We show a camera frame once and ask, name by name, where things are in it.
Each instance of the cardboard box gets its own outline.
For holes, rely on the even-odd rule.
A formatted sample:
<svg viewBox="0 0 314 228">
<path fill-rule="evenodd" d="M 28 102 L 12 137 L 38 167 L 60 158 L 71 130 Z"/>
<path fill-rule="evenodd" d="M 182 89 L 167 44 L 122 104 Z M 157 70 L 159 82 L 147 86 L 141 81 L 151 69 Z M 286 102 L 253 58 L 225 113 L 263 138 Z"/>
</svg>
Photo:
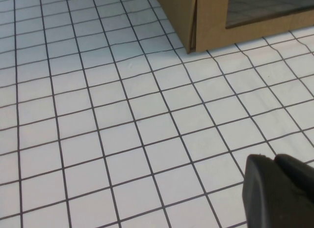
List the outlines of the cardboard box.
<svg viewBox="0 0 314 228">
<path fill-rule="evenodd" d="M 314 25 L 314 9 L 298 9 L 226 27 L 229 0 L 158 0 L 188 53 Z"/>
</svg>

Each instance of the white tiled floor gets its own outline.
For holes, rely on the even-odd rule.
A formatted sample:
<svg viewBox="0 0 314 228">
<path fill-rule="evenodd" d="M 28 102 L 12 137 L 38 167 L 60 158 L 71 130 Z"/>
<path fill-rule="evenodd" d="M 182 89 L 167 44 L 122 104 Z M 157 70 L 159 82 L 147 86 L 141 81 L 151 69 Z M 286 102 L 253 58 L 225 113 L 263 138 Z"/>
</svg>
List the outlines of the white tiled floor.
<svg viewBox="0 0 314 228">
<path fill-rule="evenodd" d="M 156 0 L 0 12 L 1 228 L 244 228 L 249 154 L 314 165 L 313 27 L 186 55 Z"/>
</svg>

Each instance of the cardboard flap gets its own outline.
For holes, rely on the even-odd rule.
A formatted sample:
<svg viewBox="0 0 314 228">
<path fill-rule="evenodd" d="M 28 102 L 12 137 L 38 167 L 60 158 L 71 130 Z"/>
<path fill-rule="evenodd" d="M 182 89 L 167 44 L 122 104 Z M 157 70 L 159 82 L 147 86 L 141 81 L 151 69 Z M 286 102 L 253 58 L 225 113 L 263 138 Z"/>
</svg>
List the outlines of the cardboard flap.
<svg viewBox="0 0 314 228">
<path fill-rule="evenodd" d="M 158 2 L 189 53 L 196 0 L 158 0 Z"/>
</svg>

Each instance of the black object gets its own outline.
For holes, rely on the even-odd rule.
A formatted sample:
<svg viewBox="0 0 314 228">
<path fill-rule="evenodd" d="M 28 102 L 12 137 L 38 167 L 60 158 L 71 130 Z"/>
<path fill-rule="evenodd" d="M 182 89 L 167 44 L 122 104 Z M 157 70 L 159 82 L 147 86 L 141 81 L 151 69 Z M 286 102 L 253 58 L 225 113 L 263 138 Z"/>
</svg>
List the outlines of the black object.
<svg viewBox="0 0 314 228">
<path fill-rule="evenodd" d="M 314 228 L 314 169 L 291 156 L 248 156 L 242 197 L 248 228 Z"/>
</svg>

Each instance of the black plastic part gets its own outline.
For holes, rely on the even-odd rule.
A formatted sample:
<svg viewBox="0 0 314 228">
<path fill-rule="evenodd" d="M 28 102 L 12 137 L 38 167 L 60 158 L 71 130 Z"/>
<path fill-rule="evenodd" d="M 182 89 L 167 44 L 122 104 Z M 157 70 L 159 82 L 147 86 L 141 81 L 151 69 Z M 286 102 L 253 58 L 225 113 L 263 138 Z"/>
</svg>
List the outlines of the black plastic part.
<svg viewBox="0 0 314 228">
<path fill-rule="evenodd" d="M 276 161 L 281 166 L 265 156 L 247 158 L 242 196 L 248 227 L 314 228 L 314 203 L 301 189 L 307 187 L 306 181 L 300 179 L 299 188 L 288 176 L 298 177 L 293 168 L 300 173 L 307 169 L 286 156 Z"/>
</svg>

